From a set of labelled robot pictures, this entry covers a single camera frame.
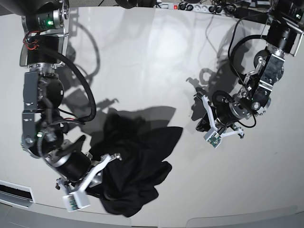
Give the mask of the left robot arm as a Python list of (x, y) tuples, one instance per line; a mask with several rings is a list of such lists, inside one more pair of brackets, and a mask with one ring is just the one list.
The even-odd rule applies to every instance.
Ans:
[[(240, 90), (234, 95), (215, 91), (211, 101), (207, 101), (206, 114), (198, 123), (197, 131), (214, 129), (222, 134), (228, 128), (236, 130), (236, 123), (250, 117), (256, 118), (268, 108), (273, 86), (284, 73), (285, 55), (291, 53), (295, 40), (301, 40), (304, 35), (304, 2), (274, 0), (268, 13), (243, 16), (237, 24), (245, 19), (259, 19), (263, 16), (267, 17), (265, 23), (269, 25), (267, 35), (250, 35), (237, 44), (230, 43), (228, 48), (229, 66), (238, 77)], [(256, 54), (255, 69), (242, 74), (235, 67), (235, 55), (243, 44), (253, 39), (262, 39), (267, 46)]]

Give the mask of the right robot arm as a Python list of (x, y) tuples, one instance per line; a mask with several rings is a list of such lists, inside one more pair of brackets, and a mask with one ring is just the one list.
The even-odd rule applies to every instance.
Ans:
[[(77, 66), (66, 57), (69, 2), (67, 0), (35, 0), (33, 10), (22, 15), (23, 51), (20, 59), (29, 71), (24, 75), (22, 112), (22, 147), (32, 157), (59, 174), (57, 188), (66, 192), (64, 199), (82, 207), (88, 195), (105, 197), (102, 189), (106, 165), (120, 154), (103, 155), (94, 160), (82, 152), (84, 136), (75, 142), (64, 138), (72, 124), (84, 125), (94, 120), (96, 102), (90, 85)], [(60, 105), (64, 86), (56, 73), (59, 65), (68, 66), (83, 86), (89, 102), (89, 114), (64, 118)]]

